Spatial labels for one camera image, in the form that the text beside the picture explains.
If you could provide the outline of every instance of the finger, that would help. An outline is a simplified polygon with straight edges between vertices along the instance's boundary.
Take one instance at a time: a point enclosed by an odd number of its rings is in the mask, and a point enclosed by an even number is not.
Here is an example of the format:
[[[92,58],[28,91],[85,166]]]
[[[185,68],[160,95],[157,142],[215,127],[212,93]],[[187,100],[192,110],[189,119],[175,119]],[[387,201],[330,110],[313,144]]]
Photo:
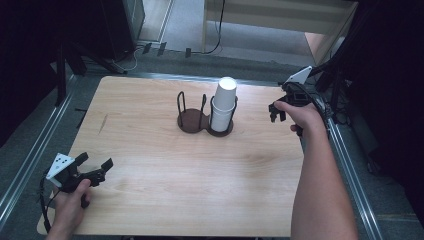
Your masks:
[[[75,189],[75,194],[78,196],[78,198],[81,198],[81,196],[87,192],[88,188],[90,187],[91,181],[89,179],[83,179],[80,184],[78,185],[77,189]]]
[[[290,104],[288,104],[288,103],[286,103],[286,102],[283,102],[283,101],[275,101],[275,102],[274,102],[274,106],[275,106],[278,110],[280,110],[280,111],[285,111],[285,112],[287,112],[288,114],[290,114],[290,112],[292,112],[292,111],[293,111],[293,109],[295,108],[295,107],[293,107],[292,105],[290,105]]]
[[[87,201],[87,202],[90,202],[91,201],[91,189],[87,189],[87,191],[85,192],[85,200]]]
[[[317,110],[317,108],[315,107],[315,105],[313,103],[309,103],[308,105],[305,106],[306,108],[310,108],[310,109],[314,109]]]

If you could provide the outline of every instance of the forearm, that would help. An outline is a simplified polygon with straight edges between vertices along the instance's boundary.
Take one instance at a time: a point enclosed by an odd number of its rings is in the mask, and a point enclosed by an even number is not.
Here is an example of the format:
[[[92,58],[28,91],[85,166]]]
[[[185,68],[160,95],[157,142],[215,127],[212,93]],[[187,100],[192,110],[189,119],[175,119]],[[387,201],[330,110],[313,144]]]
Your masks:
[[[293,207],[292,237],[357,238],[350,200],[326,133],[322,130],[312,130],[307,136]]]

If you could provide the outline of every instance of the gray floor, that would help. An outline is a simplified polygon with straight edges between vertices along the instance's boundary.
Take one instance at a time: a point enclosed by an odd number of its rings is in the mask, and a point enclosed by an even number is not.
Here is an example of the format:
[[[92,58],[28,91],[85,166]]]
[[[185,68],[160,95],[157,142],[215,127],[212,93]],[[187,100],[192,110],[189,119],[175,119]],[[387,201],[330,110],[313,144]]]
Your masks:
[[[201,51],[203,13],[204,1],[174,0],[160,42],[166,42],[168,50],[185,52],[186,48],[191,48],[193,52]],[[207,22],[206,51],[214,49],[218,42],[218,25],[218,22]],[[212,55],[295,66],[315,65],[303,32],[225,22],[222,23],[221,44]]]
[[[178,2],[185,0],[175,0],[173,9],[178,9]],[[177,47],[178,41],[173,41],[170,37],[172,31],[171,25],[172,12],[167,29],[165,29],[163,41],[168,42],[169,48]],[[187,34],[186,45],[195,46],[199,43],[194,38]],[[231,44],[223,45],[223,50],[230,48]],[[239,52],[244,52],[249,49],[249,45],[239,49]],[[303,62],[301,56],[306,56],[307,49],[299,47],[299,50],[291,49],[294,46],[280,46],[286,48],[286,52],[292,51],[298,62],[278,62],[274,60],[272,54],[264,60],[252,59],[254,54],[247,54],[246,57],[232,56],[231,58],[223,55],[193,55],[190,58],[185,58],[184,53],[166,51],[164,55],[158,56],[157,50],[152,49],[147,54],[141,54],[141,51],[136,53],[137,66],[129,71],[130,76],[141,76],[144,73],[160,73],[160,74],[179,74],[190,76],[205,76],[219,78],[222,76],[233,76],[236,79],[244,80],[251,84],[270,84],[269,82],[282,81],[288,76],[299,70],[306,63]],[[40,217],[40,210],[36,202],[36,191],[38,188],[41,172],[51,164],[51,159],[54,158],[57,152],[67,153],[71,148],[73,139],[75,138],[78,129],[76,126],[83,117],[83,113],[75,111],[75,108],[87,109],[92,96],[97,88],[100,79],[103,76],[110,75],[98,65],[92,64],[91,61],[86,61],[89,71],[85,77],[78,77],[76,81],[75,91],[70,100],[67,110],[64,112],[62,120],[59,122],[56,130],[52,133],[51,138],[46,143],[44,151],[38,159],[38,164],[35,166],[34,172],[30,175],[28,184],[24,185],[22,195],[16,203],[14,210],[6,222],[4,229],[0,232],[0,239],[43,239],[36,230],[36,222]],[[129,56],[122,62],[118,63],[125,68],[132,68],[136,62]],[[20,169],[22,163],[31,150],[32,145],[36,141],[38,134],[44,127],[44,124],[49,119],[54,110],[56,92],[53,91],[47,96],[38,108],[25,120],[24,123],[15,131],[4,147],[0,149],[0,158],[2,159],[2,167],[0,168],[0,186],[1,195],[4,195],[5,189],[11,184],[15,174]],[[424,231],[413,214],[409,203],[403,194],[403,189],[395,183],[391,178],[375,177],[368,173],[366,166],[366,157],[361,151],[357,139],[352,130],[348,126],[340,126],[343,137],[349,147],[349,152],[352,157],[352,162],[359,175],[359,179],[366,192],[366,195],[374,210],[376,219],[380,226],[384,239],[424,239]],[[360,239],[368,239],[366,228],[363,224],[361,215],[356,209],[356,218],[360,232]],[[119,236],[79,236],[75,239],[119,239]]]

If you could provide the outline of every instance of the white paper cup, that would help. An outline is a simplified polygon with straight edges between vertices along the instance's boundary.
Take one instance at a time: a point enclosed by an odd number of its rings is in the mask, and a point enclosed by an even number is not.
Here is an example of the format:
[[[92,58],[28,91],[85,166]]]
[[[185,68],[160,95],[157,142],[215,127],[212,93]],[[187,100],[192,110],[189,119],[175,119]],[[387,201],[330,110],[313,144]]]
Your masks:
[[[231,77],[223,77],[218,83],[214,103],[218,109],[227,111],[233,109],[236,99],[237,82]]]
[[[216,111],[213,111],[211,114],[212,118],[209,120],[212,130],[216,132],[223,132],[228,129],[228,124],[231,120],[232,111],[229,111],[226,114],[220,114]]]

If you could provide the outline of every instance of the cup holder wire handle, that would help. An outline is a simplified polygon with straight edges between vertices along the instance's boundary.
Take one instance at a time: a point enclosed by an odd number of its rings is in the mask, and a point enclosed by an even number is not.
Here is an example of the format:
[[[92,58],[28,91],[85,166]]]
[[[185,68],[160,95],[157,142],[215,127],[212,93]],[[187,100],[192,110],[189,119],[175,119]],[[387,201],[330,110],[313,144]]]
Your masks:
[[[181,91],[177,96],[178,117],[180,118],[181,126],[183,126],[183,118],[181,117],[180,96],[183,96],[184,113],[186,112],[184,92]]]
[[[202,107],[200,108],[199,129],[202,127],[203,108],[205,107],[205,104],[206,104],[206,94],[203,94]]]

